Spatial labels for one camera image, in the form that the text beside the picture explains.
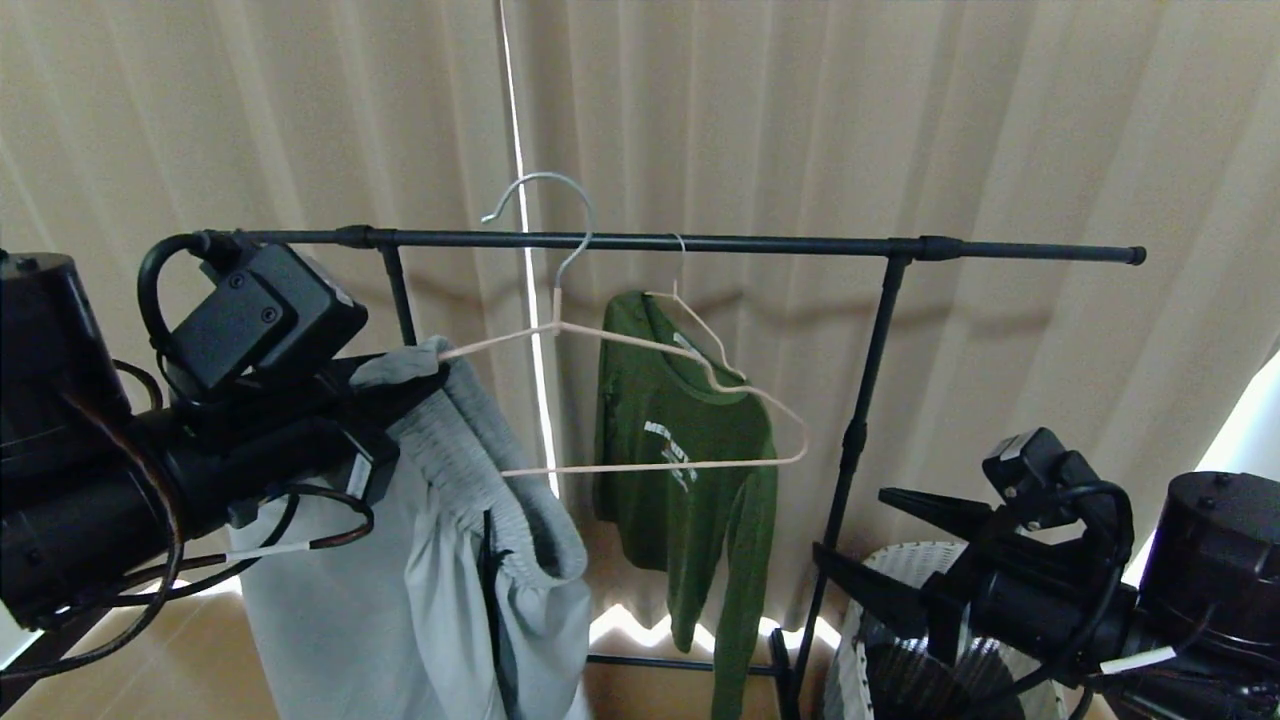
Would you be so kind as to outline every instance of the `green shirt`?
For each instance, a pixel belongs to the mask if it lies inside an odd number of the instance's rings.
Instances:
[[[604,329],[672,346],[694,346],[652,297],[626,292],[604,314]],[[719,365],[719,383],[742,380]],[[600,345],[596,455],[602,465],[772,459],[769,416],[748,393],[719,393],[695,361],[620,342]],[[728,544],[728,585],[716,626],[714,720],[741,715],[746,671],[764,606],[776,468],[712,468],[604,473],[595,512],[617,523],[637,568],[668,575],[672,638],[689,652],[694,624]]]

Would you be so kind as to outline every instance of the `hanger bar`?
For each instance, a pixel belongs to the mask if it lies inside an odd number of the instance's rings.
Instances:
[[[344,245],[348,247],[544,247],[573,250],[580,233],[511,233],[470,231],[401,231],[351,225],[335,231],[243,231],[264,243]],[[1082,260],[1140,265],[1144,247],[1094,245],[1034,245],[1024,242],[969,242],[954,237],[922,236],[879,240],[840,237],[785,237],[736,234],[682,234],[689,252],[746,252],[777,255],[906,256],[937,261],[956,258],[1007,258],[1024,260]],[[671,236],[641,233],[596,233],[591,250],[680,251]]]

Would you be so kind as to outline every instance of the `long sleeve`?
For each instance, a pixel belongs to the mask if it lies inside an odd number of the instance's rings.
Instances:
[[[736,720],[751,655],[759,642],[760,614],[773,547],[778,501],[777,469],[760,468],[733,502],[727,533],[728,585],[716,626],[716,693],[712,720]]]

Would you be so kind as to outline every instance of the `white cable tie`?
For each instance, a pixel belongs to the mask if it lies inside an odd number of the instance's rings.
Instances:
[[[1165,647],[1157,647],[1156,650],[1137,652],[1129,657],[1117,657],[1115,660],[1100,662],[1098,669],[1102,670],[1103,675],[1115,675],[1116,673],[1137,670],[1138,667],[1146,667],[1147,665],[1155,665],[1175,657],[1178,657],[1178,653],[1172,647],[1166,644]]]
[[[238,562],[241,560],[252,560],[255,557],[266,557],[268,555],[283,555],[285,552],[298,552],[302,550],[311,550],[311,541],[291,542],[288,544],[271,544],[268,547],[255,547],[250,550],[233,550],[227,553],[227,561]]]

